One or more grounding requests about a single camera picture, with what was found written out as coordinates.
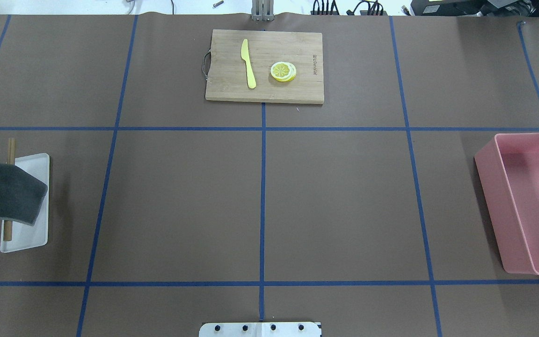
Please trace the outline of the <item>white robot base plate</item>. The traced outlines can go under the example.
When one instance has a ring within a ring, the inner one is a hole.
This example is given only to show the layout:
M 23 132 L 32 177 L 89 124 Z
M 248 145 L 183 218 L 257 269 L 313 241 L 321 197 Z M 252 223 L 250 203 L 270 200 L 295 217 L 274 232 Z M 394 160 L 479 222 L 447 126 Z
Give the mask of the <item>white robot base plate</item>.
M 199 337 L 321 337 L 320 322 L 209 322 Z

